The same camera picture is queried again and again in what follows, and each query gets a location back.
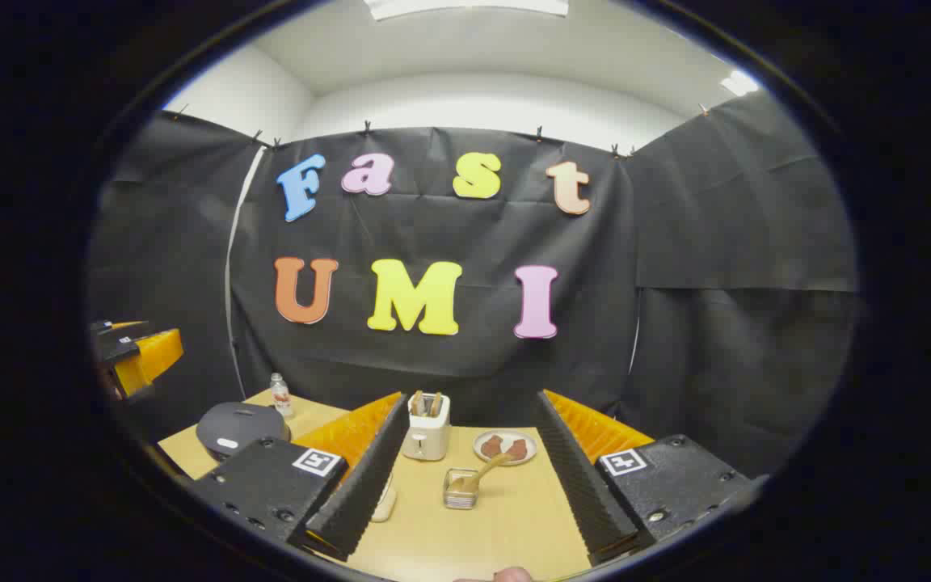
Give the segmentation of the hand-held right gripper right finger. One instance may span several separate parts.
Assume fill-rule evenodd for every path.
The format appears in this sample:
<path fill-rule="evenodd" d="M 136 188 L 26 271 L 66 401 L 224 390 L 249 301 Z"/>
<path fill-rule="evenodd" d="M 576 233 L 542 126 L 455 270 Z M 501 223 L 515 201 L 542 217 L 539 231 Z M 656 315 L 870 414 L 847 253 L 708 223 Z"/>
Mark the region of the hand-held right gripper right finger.
<path fill-rule="evenodd" d="M 594 566 L 717 515 L 753 480 L 694 439 L 654 440 L 543 390 L 536 427 Z"/>

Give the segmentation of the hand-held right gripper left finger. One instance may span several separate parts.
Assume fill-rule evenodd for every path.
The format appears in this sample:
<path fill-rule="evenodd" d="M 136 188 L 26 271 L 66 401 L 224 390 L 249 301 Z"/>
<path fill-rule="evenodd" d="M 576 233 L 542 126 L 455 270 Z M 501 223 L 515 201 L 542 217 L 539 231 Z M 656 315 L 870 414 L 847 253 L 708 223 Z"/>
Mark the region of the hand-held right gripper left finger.
<path fill-rule="evenodd" d="M 193 495 L 280 548 L 346 560 L 383 496 L 409 428 L 407 394 L 389 394 L 298 440 L 265 436 L 193 480 Z"/>

